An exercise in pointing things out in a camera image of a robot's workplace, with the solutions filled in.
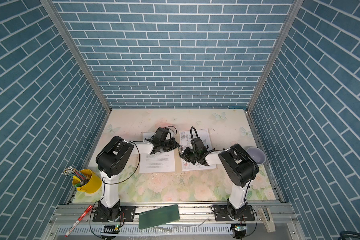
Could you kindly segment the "technical drawing sheet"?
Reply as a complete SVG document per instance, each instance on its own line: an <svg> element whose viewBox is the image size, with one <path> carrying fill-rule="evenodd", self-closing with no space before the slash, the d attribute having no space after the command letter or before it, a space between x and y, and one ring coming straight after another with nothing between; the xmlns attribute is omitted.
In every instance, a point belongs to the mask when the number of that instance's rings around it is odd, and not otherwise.
<svg viewBox="0 0 360 240"><path fill-rule="evenodd" d="M211 139L210 139L208 129L197 130L197 132L198 132L198 136L201 138L204 145L207 145L209 147L208 150L211 150L212 149L212 143L211 143ZM190 133L190 131L182 131L182 132L180 132L180 145L184 146L184 150L187 147L189 147L190 149L193 148L192 144L191 144L191 133ZM192 163L187 163L185 160L182 160L182 171L183 172L200 171L200 170L213 170L213 169L216 169L216 168L217 168L217 165L204 166L204 165L201 165L199 163L196 163L195 165L193 165Z"/></svg>

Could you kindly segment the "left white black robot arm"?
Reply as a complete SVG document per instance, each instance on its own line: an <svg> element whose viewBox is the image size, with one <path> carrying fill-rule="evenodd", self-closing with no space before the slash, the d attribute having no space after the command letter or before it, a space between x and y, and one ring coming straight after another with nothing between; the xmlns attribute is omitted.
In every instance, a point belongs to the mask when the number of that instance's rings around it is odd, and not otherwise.
<svg viewBox="0 0 360 240"><path fill-rule="evenodd" d="M118 186L124 182L124 180L119 180L119 175L126 167L130 157L175 150L179 144L172 134L176 135L177 133L176 127L168 126L157 128L152 137L142 141L127 141L119 136L113 137L96 157L104 186L103 198L100 200L99 206L106 210L118 209L120 205Z"/></svg>

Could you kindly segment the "beige paper folder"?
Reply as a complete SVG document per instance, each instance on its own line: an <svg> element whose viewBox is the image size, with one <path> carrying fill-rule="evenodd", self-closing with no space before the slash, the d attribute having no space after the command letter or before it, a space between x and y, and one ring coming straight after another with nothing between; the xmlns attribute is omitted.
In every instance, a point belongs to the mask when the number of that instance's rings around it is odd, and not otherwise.
<svg viewBox="0 0 360 240"><path fill-rule="evenodd" d="M179 149L177 148L173 151L175 151L175 168L176 168L175 172L183 172L182 171L182 160L183 159L180 158ZM211 165L220 165L221 164L217 153L212 153L212 159L213 159L213 163Z"/></svg>

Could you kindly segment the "metal folder clip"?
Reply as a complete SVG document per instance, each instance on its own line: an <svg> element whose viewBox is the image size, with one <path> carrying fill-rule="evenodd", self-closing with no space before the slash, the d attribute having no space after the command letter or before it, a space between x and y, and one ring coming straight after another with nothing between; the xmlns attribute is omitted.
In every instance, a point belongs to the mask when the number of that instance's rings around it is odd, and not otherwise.
<svg viewBox="0 0 360 240"><path fill-rule="evenodd" d="M179 155L181 159L184 158L184 146L182 145L179 146Z"/></svg>

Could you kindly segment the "printed text sheet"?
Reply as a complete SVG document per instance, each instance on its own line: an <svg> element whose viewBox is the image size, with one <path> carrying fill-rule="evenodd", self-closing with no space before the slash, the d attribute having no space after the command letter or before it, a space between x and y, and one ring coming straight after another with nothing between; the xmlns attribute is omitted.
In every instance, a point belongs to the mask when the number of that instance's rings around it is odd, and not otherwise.
<svg viewBox="0 0 360 240"><path fill-rule="evenodd" d="M175 151L156 153L153 155L141 154L140 174L175 172Z"/></svg>

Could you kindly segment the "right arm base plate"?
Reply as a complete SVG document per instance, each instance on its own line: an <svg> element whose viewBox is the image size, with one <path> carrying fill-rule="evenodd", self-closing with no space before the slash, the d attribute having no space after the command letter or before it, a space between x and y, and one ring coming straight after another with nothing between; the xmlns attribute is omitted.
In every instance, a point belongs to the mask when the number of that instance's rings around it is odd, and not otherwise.
<svg viewBox="0 0 360 240"><path fill-rule="evenodd" d="M235 209L231 205L212 205L211 210L214 213L215 221L227 222L227 221L254 221L255 213L252 210L252 206L244 205L240 209Z"/></svg>

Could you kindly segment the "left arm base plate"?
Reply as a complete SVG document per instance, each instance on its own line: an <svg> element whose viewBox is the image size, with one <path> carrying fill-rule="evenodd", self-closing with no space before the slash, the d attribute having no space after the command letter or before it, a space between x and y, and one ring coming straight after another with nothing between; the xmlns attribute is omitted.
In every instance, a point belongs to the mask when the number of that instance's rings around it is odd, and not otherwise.
<svg viewBox="0 0 360 240"><path fill-rule="evenodd" d="M103 213L99 207L93 210L92 221L95 223L112 223L112 222L133 222L136 213L136 206L121 206L114 220L111 220Z"/></svg>

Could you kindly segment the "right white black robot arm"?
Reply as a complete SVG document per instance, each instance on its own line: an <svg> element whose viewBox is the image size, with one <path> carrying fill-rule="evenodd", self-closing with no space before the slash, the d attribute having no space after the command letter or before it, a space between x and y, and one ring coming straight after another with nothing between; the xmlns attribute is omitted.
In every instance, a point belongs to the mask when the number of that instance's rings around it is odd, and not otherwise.
<svg viewBox="0 0 360 240"><path fill-rule="evenodd" d="M260 168L255 160L240 145L234 144L227 149L209 149L200 138L191 140L191 147L186 147L180 158L193 165L222 165L233 183L228 205L239 210L247 204L247 194L251 182Z"/></svg>

